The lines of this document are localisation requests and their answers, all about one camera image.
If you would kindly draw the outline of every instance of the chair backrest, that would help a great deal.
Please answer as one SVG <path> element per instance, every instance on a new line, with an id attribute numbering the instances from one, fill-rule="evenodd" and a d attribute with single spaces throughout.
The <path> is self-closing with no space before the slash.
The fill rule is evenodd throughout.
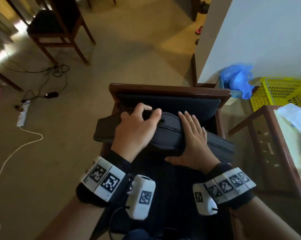
<path id="1" fill-rule="evenodd" d="M 71 28 L 81 16 L 76 0 L 49 0 L 49 3 L 62 28 L 72 32 Z"/>

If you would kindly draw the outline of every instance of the forearm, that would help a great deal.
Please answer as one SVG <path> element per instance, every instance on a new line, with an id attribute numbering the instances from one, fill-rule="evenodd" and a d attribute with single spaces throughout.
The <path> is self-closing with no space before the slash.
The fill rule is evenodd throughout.
<path id="1" fill-rule="evenodd" d="M 234 212 L 249 239 L 301 239 L 296 231 L 257 197 Z"/>
<path id="2" fill-rule="evenodd" d="M 89 240 L 103 211 L 74 196 L 36 240 Z"/>

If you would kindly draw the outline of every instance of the yellow plastic basket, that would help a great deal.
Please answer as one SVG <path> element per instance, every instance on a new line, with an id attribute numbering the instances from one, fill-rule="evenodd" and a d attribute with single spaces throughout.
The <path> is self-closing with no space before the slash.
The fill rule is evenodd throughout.
<path id="1" fill-rule="evenodd" d="M 301 79 L 263 77 L 250 101 L 254 112 L 264 105 L 301 106 Z"/>

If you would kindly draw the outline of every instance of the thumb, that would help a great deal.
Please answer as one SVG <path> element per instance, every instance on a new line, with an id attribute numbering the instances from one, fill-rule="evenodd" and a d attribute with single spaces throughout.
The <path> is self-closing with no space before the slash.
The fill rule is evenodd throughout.
<path id="1" fill-rule="evenodd" d="M 176 157 L 175 156 L 174 157 L 172 157 L 172 156 L 166 157 L 165 161 L 169 162 L 170 164 L 175 165 L 175 166 L 177 166 L 177 165 L 183 166 L 182 158 L 179 156 L 178 157 L 177 156 Z"/>
<path id="2" fill-rule="evenodd" d="M 160 121 L 161 117 L 162 117 L 162 110 L 158 108 L 152 112 L 152 114 L 148 120 L 152 121 L 154 124 L 157 125 L 158 122 Z"/>

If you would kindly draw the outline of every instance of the white power strip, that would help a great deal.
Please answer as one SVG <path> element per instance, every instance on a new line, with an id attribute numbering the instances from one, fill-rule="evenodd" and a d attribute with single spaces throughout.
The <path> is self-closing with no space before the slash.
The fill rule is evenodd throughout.
<path id="1" fill-rule="evenodd" d="M 30 105 L 30 100 L 27 100 L 23 105 L 23 111 L 19 113 L 18 121 L 17 121 L 17 127 L 24 126 L 25 120 L 26 120 L 26 114 L 28 111 L 28 107 Z"/>

